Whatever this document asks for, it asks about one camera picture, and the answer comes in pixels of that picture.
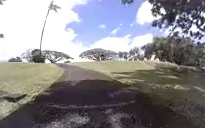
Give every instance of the foliage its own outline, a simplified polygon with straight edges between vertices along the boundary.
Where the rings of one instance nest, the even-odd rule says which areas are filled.
[[[144,54],[147,59],[154,54],[155,58],[161,61],[174,62],[179,65],[201,66],[205,64],[205,45],[195,43],[189,37],[155,37],[152,43],[142,48],[145,50]]]
[[[128,55],[129,55],[128,52],[118,52],[118,57],[123,58],[125,60],[128,59]]]
[[[39,49],[28,49],[26,52],[24,52],[21,57],[23,59],[26,59],[30,63],[44,63],[45,57],[43,55],[40,55]]]
[[[45,63],[45,56],[41,54],[41,51],[39,49],[34,49],[31,51],[32,55],[32,61],[34,63]]]
[[[129,59],[130,60],[143,60],[143,55],[141,54],[141,50],[139,47],[134,47],[129,51]]]
[[[26,52],[22,53],[21,57],[28,62],[33,63],[32,51],[33,49],[28,49]]]
[[[51,63],[56,63],[64,59],[73,59],[69,55],[57,51],[44,50],[43,54],[45,58],[48,59]]]
[[[122,0],[123,4],[131,4],[134,0]],[[157,17],[152,25],[159,28],[176,28],[182,35],[190,35],[195,39],[205,36],[205,0],[148,0],[152,4],[152,14]]]
[[[112,60],[116,57],[117,53],[102,48],[95,48],[87,50],[79,55],[81,58],[87,58],[95,61]]]
[[[11,58],[8,60],[8,62],[22,62],[22,59],[20,57]]]
[[[6,0],[0,0],[0,5],[3,5],[4,1],[6,1]]]

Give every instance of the lawn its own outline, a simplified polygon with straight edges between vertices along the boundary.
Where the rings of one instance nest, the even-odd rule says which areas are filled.
[[[73,65],[102,72],[149,95],[205,128],[205,72],[179,73],[147,62],[107,61]]]
[[[62,74],[53,64],[0,63],[0,91],[27,95],[17,103],[0,101],[0,118],[34,99]]]

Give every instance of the tall palm tree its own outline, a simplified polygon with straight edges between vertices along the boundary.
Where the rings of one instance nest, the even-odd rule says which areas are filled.
[[[3,5],[4,1],[6,1],[6,0],[0,0],[0,5]]]
[[[61,7],[59,7],[57,5],[54,5],[53,3],[54,3],[54,1],[52,0],[50,6],[48,7],[48,12],[47,12],[47,15],[46,15],[46,18],[45,18],[45,21],[44,21],[44,26],[43,26],[43,29],[42,29],[42,33],[41,33],[40,56],[41,56],[41,47],[42,47],[42,39],[43,39],[43,35],[44,35],[44,29],[45,29],[45,25],[46,25],[46,22],[47,22],[47,19],[48,19],[49,12],[51,10],[53,10],[55,12],[58,12],[57,9],[61,9]]]

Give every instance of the tree canopy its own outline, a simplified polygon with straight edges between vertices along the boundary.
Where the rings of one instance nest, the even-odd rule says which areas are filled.
[[[45,56],[40,55],[40,49],[28,49],[21,57],[30,63],[44,63]]]
[[[48,59],[51,63],[56,63],[64,59],[73,59],[71,56],[57,51],[44,50],[42,53],[46,57],[46,59]]]
[[[142,49],[145,50],[144,55],[147,59],[155,55],[155,58],[161,61],[179,65],[200,66],[205,63],[205,45],[195,43],[189,37],[155,37],[152,43],[143,46]]]
[[[131,4],[134,0],[122,0],[123,4]],[[152,4],[151,12],[158,19],[152,25],[159,28],[176,28],[183,36],[190,35],[195,39],[205,36],[205,0],[148,0]]]
[[[79,55],[81,58],[87,58],[95,61],[112,60],[118,54],[114,51],[105,50],[102,48],[95,48],[87,50]]]
[[[20,57],[11,58],[8,60],[8,62],[22,62],[22,59]]]

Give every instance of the asphalt road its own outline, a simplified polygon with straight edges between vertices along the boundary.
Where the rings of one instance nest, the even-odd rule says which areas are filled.
[[[90,70],[60,64],[64,75],[1,123],[5,128],[196,128],[145,94]]]

